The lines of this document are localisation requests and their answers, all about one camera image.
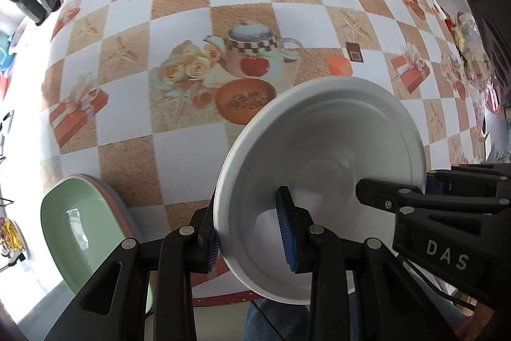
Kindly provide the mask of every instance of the starfish print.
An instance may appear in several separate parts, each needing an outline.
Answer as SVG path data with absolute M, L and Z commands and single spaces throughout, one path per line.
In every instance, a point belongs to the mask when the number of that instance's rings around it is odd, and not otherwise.
M 359 36 L 364 36 L 372 41 L 371 35 L 363 28 L 364 22 L 362 20 L 350 17 L 345 11 L 341 11 L 341 14 L 346 21 L 342 28 L 350 35 L 350 41 L 359 43 Z
M 463 163 L 463 160 L 466 159 L 465 154 L 463 153 L 463 149 L 461 148 L 461 146 L 458 143 L 456 143 L 454 145 L 454 149 L 452 152 L 452 158 L 453 158 L 453 163 Z
M 430 103 L 429 106 L 431 108 L 431 112 L 433 113 L 433 116 L 430 117 L 429 121 L 431 123 L 431 126 L 433 127 L 433 136 L 436 138 L 440 134 L 439 130 L 443 130 L 444 124 L 441 122 L 440 117 L 436 113 L 433 104 Z
M 118 61 L 116 70 L 126 61 L 136 63 L 139 56 L 127 47 L 127 41 L 120 36 L 116 37 L 115 51 L 107 58 L 107 61 L 115 59 Z
M 88 18 L 85 18 L 84 25 L 78 30 L 77 38 L 87 39 L 89 35 L 96 36 L 99 34 L 98 29 L 93 26 Z

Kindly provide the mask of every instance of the white bowl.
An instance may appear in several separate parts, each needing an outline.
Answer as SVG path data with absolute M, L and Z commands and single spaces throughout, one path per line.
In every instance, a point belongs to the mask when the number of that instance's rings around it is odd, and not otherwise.
M 279 95 L 241 132 L 220 172 L 214 224 L 229 268 L 264 297 L 308 304 L 311 275 L 295 275 L 286 263 L 275 192 L 289 186 L 295 204 L 339 237 L 374 236 L 391 247 L 394 215 L 359 203 L 355 185 L 362 178 L 424 190 L 421 137 L 399 100 L 370 81 L 343 76 Z

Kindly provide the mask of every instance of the tablecloth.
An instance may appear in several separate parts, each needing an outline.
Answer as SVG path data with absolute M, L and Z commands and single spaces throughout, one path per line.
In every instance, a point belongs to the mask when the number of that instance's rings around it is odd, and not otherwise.
M 229 148 L 262 106 L 327 75 L 373 81 L 401 100 L 428 168 L 480 161 L 467 79 L 432 6 L 64 0 L 42 86 L 44 186 L 77 172 L 101 177 L 146 239 L 164 236 L 209 203 Z M 195 284 L 211 303 L 254 296 L 221 260 Z

